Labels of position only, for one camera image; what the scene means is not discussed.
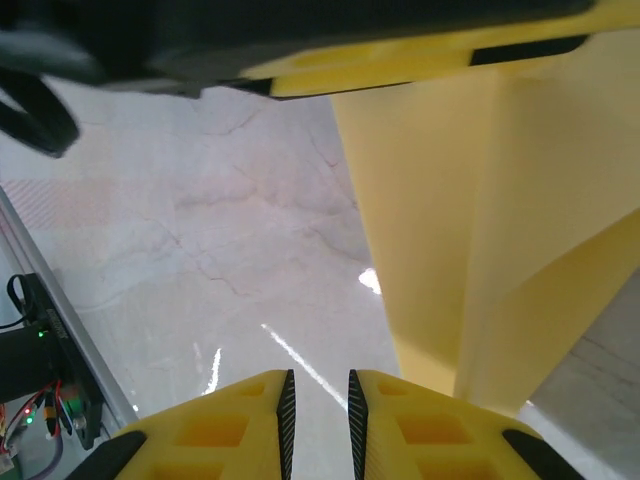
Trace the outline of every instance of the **black serrated strip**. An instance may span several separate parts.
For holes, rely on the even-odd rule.
[[[367,455],[367,421],[369,408],[364,397],[358,372],[349,372],[349,430],[355,480],[364,480],[364,462]]]
[[[291,480],[293,440],[296,432],[296,382],[293,370],[287,371],[276,410],[282,480]]]

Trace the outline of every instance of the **black cable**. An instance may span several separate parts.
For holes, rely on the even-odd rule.
[[[18,294],[16,293],[14,286],[16,279],[20,281],[20,287],[22,288],[22,293],[24,295],[22,300],[18,298]],[[35,307],[33,290],[27,281],[27,277],[24,275],[13,275],[9,279],[9,282],[7,282],[7,295],[9,295],[11,303],[13,303],[18,312],[22,314],[22,318],[13,323],[9,323],[8,325],[0,325],[0,330],[6,330],[7,328],[13,328],[20,325],[22,322],[29,319]]]

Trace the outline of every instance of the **white marble floor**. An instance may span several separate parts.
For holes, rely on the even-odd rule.
[[[294,367],[295,478],[352,477],[349,368],[398,369],[329,100],[58,90],[81,140],[0,182],[139,414]]]

